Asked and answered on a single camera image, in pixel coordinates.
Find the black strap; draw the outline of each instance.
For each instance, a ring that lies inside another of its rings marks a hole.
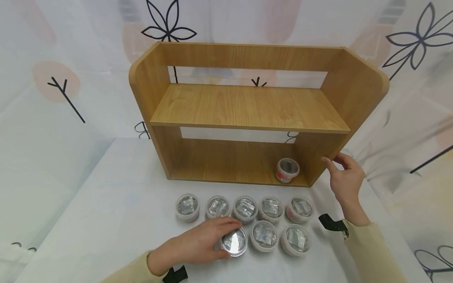
[[[329,216],[329,214],[325,213],[319,217],[319,221],[321,221],[321,224],[326,228],[327,230],[330,231],[342,231],[342,232],[348,232],[346,225],[344,225],[343,221],[333,221],[332,218]]]
[[[183,265],[180,269],[174,270],[173,267],[170,268],[167,275],[163,278],[164,283],[179,283],[184,279],[187,279],[186,267]]]

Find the container lid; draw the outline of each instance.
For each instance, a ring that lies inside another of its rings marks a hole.
[[[198,201],[192,195],[182,196],[179,201],[176,209],[181,215],[190,215],[197,210]]]
[[[283,158],[279,161],[280,168],[288,174],[296,174],[299,172],[299,164],[291,158]]]
[[[292,225],[286,230],[286,239],[294,250],[305,253],[310,249],[310,237],[299,225]]]
[[[261,201],[261,209],[270,218],[279,218],[283,215],[283,207],[275,198],[265,198]]]
[[[224,217],[228,215],[230,206],[227,200],[221,196],[213,197],[207,203],[207,212],[213,217]]]
[[[244,229],[236,229],[222,237],[222,249],[232,257],[242,255],[247,249],[247,236]]]
[[[235,203],[237,213],[242,217],[252,217],[256,211],[255,202],[249,197],[241,197]]]
[[[267,221],[259,221],[253,226],[253,239],[263,248],[272,248],[277,243],[277,230]]]
[[[309,217],[313,214],[313,208],[310,202],[302,197],[293,198],[291,200],[291,206],[301,216]]]

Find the left hand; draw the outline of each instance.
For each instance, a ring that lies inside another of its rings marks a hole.
[[[205,264],[217,259],[229,259],[225,250],[214,250],[221,237],[242,227],[239,220],[221,217],[207,220],[189,231],[171,238],[148,255],[148,269],[161,276],[181,263]]]

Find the wrist strap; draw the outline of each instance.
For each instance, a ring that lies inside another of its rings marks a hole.
[[[170,268],[167,275],[162,279],[164,283],[179,283],[184,279],[187,279],[186,267],[183,265],[180,269],[174,270],[173,267]]]

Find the right hand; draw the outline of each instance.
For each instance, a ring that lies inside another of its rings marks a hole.
[[[340,203],[345,218],[355,226],[370,224],[359,202],[359,190],[362,186],[365,172],[362,167],[349,155],[339,153],[334,159],[344,170],[338,169],[327,157],[322,158],[330,172],[330,188]]]
[[[338,169],[330,159],[323,157],[330,172],[330,188],[338,202],[359,202],[359,190],[365,178],[362,167],[351,156],[343,153],[339,153],[334,161],[341,164],[344,170]]]

